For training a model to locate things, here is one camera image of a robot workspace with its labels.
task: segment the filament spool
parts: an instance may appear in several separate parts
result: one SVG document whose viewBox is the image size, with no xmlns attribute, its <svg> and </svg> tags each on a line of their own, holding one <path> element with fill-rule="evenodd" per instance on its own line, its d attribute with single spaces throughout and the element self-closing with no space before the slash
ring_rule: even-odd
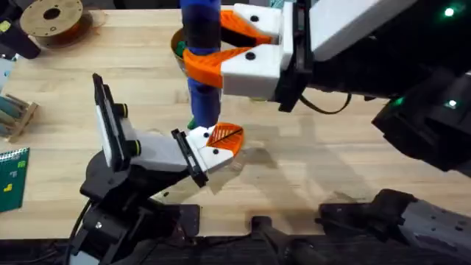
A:
<svg viewBox="0 0 471 265">
<path fill-rule="evenodd" d="M 60 48 L 82 40 L 93 18 L 80 0 L 36 0 L 23 12 L 20 25 L 41 46 Z"/>
</svg>

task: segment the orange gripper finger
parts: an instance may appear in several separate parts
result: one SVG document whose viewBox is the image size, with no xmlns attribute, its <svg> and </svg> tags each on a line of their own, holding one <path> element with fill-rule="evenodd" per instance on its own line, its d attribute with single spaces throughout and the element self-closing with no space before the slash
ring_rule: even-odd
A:
<svg viewBox="0 0 471 265">
<path fill-rule="evenodd" d="M 235 38 L 251 38 L 254 40 L 253 46 L 260 44 L 270 44 L 272 37 L 263 35 L 248 24 L 244 19 L 239 18 L 232 10 L 221 11 L 221 27 L 236 33 Z"/>
<path fill-rule="evenodd" d="M 185 62 L 186 74 L 203 84 L 222 88 L 221 63 L 250 49 L 250 47 L 236 48 L 208 55 L 195 55 L 185 49 L 183 51 L 183 61 Z"/>
<path fill-rule="evenodd" d="M 234 156 L 242 148 L 244 142 L 244 129 L 238 125 L 219 122 L 214 127 L 213 133 L 206 146 L 230 150 Z"/>
</svg>

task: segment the wooden stand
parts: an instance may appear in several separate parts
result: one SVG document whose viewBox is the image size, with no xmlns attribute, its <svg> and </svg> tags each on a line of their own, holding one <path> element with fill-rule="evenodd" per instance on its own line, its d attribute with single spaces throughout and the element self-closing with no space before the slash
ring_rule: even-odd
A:
<svg viewBox="0 0 471 265">
<path fill-rule="evenodd" d="M 27 103 L 9 94 L 3 96 L 0 105 L 0 129 L 3 131 L 0 136 L 10 143 L 16 142 L 37 108 L 38 104 L 34 102 Z M 19 117 L 11 116 L 9 112 L 19 113 Z"/>
</svg>

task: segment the green led light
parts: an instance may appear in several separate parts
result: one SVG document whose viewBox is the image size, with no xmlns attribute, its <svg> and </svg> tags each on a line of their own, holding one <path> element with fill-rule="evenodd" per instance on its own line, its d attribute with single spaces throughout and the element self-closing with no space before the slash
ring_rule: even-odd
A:
<svg viewBox="0 0 471 265">
<path fill-rule="evenodd" d="M 449 18 L 449 17 L 452 17 L 453 15 L 455 15 L 455 10 L 451 7 L 448 7 L 445 10 L 445 16 L 447 16 Z"/>
<path fill-rule="evenodd" d="M 399 99 L 394 100 L 392 102 L 392 105 L 396 107 L 401 105 L 402 103 L 404 103 L 404 97 L 400 97 Z"/>
<path fill-rule="evenodd" d="M 455 100 L 449 100 L 445 103 L 445 107 L 450 109 L 456 109 L 458 107 L 458 102 Z"/>
</svg>

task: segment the wooden table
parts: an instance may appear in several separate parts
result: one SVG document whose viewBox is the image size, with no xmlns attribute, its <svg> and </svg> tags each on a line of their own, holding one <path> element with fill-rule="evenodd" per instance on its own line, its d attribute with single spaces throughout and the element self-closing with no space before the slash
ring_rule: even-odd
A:
<svg viewBox="0 0 471 265">
<path fill-rule="evenodd" d="M 0 146 L 31 147 L 23 208 L 0 213 L 0 239 L 70 233 L 86 201 L 79 193 L 85 167 L 100 149 L 93 72 L 103 76 L 117 102 L 129 105 L 138 129 L 170 135 L 191 118 L 186 79 L 169 48 L 180 11 L 105 13 L 106 23 L 80 44 L 19 60 L 4 88 L 40 109 L 17 144 Z M 306 94 L 331 110 L 345 99 Z M 319 203 L 370 201 L 382 188 L 471 215 L 471 180 L 389 146 L 370 124 L 382 104 L 355 97 L 341 114 L 323 116 L 302 105 L 280 113 L 275 103 L 224 96 L 220 120 L 244 127 L 244 151 L 235 164 L 212 174 L 207 187 L 187 179 L 163 200 L 200 204 L 200 234 L 206 236 L 245 234 L 250 217 L 261 214 L 287 233 L 321 233 L 314 224 Z"/>
</svg>

